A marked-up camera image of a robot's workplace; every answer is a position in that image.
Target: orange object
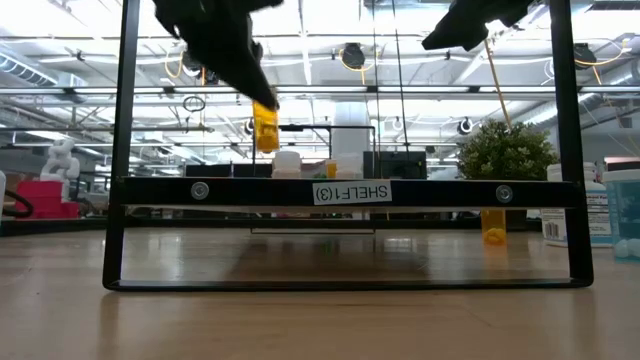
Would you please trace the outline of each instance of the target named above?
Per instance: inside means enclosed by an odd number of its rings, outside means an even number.
[[[482,211],[482,239],[486,245],[507,245],[507,219],[504,210]]]
[[[327,179],[335,179],[338,173],[338,163],[335,160],[327,161]]]
[[[258,151],[268,154],[279,150],[278,113],[254,101],[253,118]]]

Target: green plant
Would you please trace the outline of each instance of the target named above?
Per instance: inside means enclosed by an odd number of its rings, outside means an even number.
[[[548,133],[531,126],[490,120],[460,146],[460,173],[469,180],[546,180],[547,167],[558,162]]]

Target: red box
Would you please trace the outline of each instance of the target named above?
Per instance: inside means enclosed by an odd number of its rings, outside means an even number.
[[[33,214],[28,219],[77,219],[78,204],[62,202],[62,183],[58,181],[23,181],[18,184],[18,195],[33,205]],[[26,210],[17,203],[18,211]]]

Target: metal bolt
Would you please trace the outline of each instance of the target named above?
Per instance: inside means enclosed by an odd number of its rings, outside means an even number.
[[[513,200],[513,190],[510,186],[501,185],[498,187],[498,190],[496,190],[496,196],[498,197],[498,201],[503,204],[508,204]]]
[[[209,196],[209,185],[199,182],[191,187],[191,196],[196,200],[204,200]]]

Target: shelf frame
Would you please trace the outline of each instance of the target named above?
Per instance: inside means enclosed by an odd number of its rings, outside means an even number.
[[[103,285],[115,291],[373,291],[450,289],[553,289],[587,287],[593,283],[593,263],[584,190],[582,138],[578,109],[570,0],[550,0],[553,59],[556,73],[558,137],[564,183],[392,181],[393,201],[360,204],[358,208],[564,208],[569,248],[569,277],[461,281],[332,281],[332,282],[164,282],[122,279],[125,209],[129,205],[175,206],[313,206],[313,180],[128,178],[134,106],[136,56],[141,0],[123,1],[120,63],[116,95],[113,166],[105,243]],[[191,188],[204,182],[216,196],[195,200]],[[268,194],[266,186],[273,193]],[[301,196],[286,197],[290,187]],[[499,189],[512,190],[512,200],[499,199]],[[162,194],[162,202],[157,198]]]

